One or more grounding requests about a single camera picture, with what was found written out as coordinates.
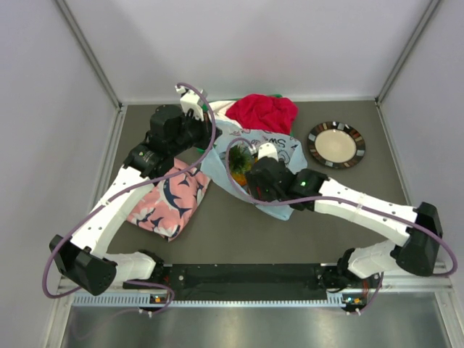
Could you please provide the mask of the plastic pineapple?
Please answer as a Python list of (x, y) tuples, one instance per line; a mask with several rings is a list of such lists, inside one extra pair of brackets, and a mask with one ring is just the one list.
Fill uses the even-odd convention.
[(247, 184), (245, 173), (253, 164), (253, 157), (244, 146), (235, 145), (231, 147), (228, 156), (229, 170), (232, 178), (240, 186)]

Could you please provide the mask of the light blue cartoon plastic bag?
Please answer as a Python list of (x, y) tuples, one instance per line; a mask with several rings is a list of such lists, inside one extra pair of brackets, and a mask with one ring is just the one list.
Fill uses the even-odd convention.
[(258, 147), (262, 143), (271, 143), (277, 149), (277, 155), (283, 160), (286, 167), (293, 173), (305, 169), (307, 160), (303, 152), (303, 146), (296, 138), (267, 130), (242, 129), (233, 123), (218, 120), (216, 127), (222, 131), (214, 143), (214, 148), (209, 151), (201, 163), (201, 171), (210, 177), (212, 181), (227, 191), (232, 196), (245, 201), (246, 191), (231, 183), (225, 168), (225, 151), (235, 138), (245, 138)]

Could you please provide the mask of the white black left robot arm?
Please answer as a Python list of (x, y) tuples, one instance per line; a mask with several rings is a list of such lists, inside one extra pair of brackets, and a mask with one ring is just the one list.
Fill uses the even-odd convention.
[(148, 287), (159, 286), (165, 274), (156, 256), (145, 251), (109, 254), (109, 244), (141, 199), (171, 177), (177, 155), (192, 147), (208, 153), (220, 134), (209, 105), (158, 107), (144, 140), (130, 150), (100, 202), (66, 236), (50, 241), (47, 263), (94, 296), (114, 283), (141, 280)]

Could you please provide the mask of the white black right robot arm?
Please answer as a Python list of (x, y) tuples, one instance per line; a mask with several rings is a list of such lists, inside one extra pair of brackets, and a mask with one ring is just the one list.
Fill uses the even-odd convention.
[(418, 207), (386, 202), (343, 186), (311, 169), (293, 173), (282, 161), (259, 159), (246, 173), (251, 196), (285, 202), (295, 210), (332, 215), (383, 236), (381, 243), (348, 249), (339, 259), (339, 280), (348, 287), (377, 273), (402, 269), (429, 277), (434, 273), (443, 235), (439, 213), (427, 202)]

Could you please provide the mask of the white cloth in tray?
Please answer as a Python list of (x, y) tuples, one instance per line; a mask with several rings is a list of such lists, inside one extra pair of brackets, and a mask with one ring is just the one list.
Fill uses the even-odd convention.
[(234, 100), (225, 100), (225, 101), (213, 101), (210, 102), (210, 107), (215, 114), (215, 119), (220, 120), (227, 123), (232, 123), (238, 127), (240, 127), (240, 123), (236, 120), (229, 118), (226, 115), (226, 112), (236, 103)]

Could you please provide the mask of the red crumpled cloth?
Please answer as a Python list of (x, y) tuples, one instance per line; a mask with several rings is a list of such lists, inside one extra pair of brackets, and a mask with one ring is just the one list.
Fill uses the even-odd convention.
[(250, 94), (235, 101), (225, 112), (242, 128), (289, 135), (297, 118), (298, 107), (288, 98)]

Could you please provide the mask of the black patterned plate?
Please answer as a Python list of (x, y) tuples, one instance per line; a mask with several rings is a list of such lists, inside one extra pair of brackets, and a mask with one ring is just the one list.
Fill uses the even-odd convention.
[(337, 170), (358, 165), (366, 154), (361, 133), (339, 121), (327, 121), (312, 128), (307, 135), (307, 148), (316, 162)]

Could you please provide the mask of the pink patterned cloth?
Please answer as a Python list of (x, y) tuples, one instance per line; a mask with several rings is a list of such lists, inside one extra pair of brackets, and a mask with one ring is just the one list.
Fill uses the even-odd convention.
[(182, 173), (187, 167), (185, 162), (175, 159), (168, 172), (174, 176), (158, 182), (133, 208), (127, 221), (166, 241), (179, 237), (210, 184), (210, 178), (196, 167)]

